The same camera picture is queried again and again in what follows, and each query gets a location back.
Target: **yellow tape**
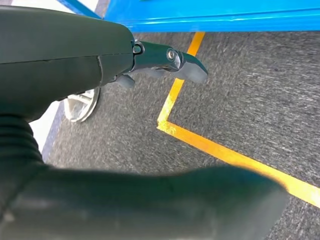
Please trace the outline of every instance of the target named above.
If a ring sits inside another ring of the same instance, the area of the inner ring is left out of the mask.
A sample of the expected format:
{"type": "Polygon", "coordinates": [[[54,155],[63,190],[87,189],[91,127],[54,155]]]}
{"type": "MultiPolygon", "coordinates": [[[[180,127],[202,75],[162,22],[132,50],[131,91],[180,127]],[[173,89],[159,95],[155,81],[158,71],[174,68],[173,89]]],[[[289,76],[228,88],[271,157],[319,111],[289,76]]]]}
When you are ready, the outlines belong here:
{"type": "MultiPolygon", "coordinates": [[[[204,32],[195,33],[188,53],[193,56],[197,54],[204,36],[204,32]]],[[[183,87],[183,82],[183,80],[177,78],[174,80],[174,83],[158,118],[158,129],[230,165],[248,169],[273,179],[285,186],[290,194],[320,208],[320,188],[318,187],[301,181],[167,121],[183,87]]]]}

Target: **gray carpet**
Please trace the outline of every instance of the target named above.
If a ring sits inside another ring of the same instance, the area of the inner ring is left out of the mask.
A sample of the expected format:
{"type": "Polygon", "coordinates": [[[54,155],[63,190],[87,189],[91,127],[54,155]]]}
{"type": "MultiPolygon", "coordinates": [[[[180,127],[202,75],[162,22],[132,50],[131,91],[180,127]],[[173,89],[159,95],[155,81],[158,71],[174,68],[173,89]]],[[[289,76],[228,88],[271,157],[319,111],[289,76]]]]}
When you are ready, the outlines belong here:
{"type": "MultiPolygon", "coordinates": [[[[143,34],[186,51],[192,33],[143,34]]],[[[320,32],[207,33],[206,85],[186,82],[169,120],[320,187],[320,32]]],[[[60,167],[168,173],[221,164],[157,130],[174,78],[137,74],[134,89],[103,87],[88,121],[63,119],[48,162],[60,167]]],[[[320,209],[291,197],[268,240],[320,239],[320,209]]]]}

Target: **blue metal frame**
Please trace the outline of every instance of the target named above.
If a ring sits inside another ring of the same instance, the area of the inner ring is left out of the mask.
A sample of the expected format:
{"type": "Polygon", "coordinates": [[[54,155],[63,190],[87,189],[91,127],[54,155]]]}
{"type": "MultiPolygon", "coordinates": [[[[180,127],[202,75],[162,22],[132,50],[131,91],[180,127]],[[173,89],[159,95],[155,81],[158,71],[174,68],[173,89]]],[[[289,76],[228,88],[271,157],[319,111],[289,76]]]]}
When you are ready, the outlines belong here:
{"type": "Polygon", "coordinates": [[[85,15],[95,19],[101,19],[99,15],[91,11],[91,9],[86,7],[85,5],[78,1],[78,0],[57,0],[60,4],[63,4],[71,11],[78,14],[78,15],[85,15]]]}
{"type": "Polygon", "coordinates": [[[318,31],[320,0],[111,0],[104,20],[135,33],[318,31]]]}

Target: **blue panel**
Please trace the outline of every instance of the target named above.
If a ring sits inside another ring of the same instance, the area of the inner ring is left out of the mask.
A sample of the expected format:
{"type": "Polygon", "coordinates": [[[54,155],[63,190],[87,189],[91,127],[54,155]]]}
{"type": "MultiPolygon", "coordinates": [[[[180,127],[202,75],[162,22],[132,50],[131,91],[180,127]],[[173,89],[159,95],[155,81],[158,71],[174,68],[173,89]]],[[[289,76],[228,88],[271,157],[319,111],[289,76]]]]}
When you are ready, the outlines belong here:
{"type": "Polygon", "coordinates": [[[89,8],[86,7],[85,5],[78,1],[78,0],[57,0],[58,2],[70,9],[71,11],[79,14],[79,15],[85,15],[96,19],[100,19],[100,16],[95,14],[94,12],[90,10],[89,8]]]}
{"type": "Polygon", "coordinates": [[[104,18],[133,32],[320,30],[320,0],[111,0],[104,18]]]}

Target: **metal screw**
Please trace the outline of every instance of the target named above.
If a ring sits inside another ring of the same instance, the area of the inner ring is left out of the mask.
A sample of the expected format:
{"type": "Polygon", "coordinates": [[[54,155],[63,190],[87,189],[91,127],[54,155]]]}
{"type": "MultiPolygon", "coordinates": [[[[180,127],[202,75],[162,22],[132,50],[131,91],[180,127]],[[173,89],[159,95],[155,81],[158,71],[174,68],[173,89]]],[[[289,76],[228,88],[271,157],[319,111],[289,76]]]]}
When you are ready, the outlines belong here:
{"type": "Polygon", "coordinates": [[[174,50],[173,50],[173,49],[169,49],[167,52],[167,58],[170,61],[174,60],[175,57],[176,57],[176,52],[174,52],[174,50]]]}
{"type": "Polygon", "coordinates": [[[134,54],[140,54],[143,51],[143,49],[140,45],[134,45],[133,46],[133,53],[134,54]]]}

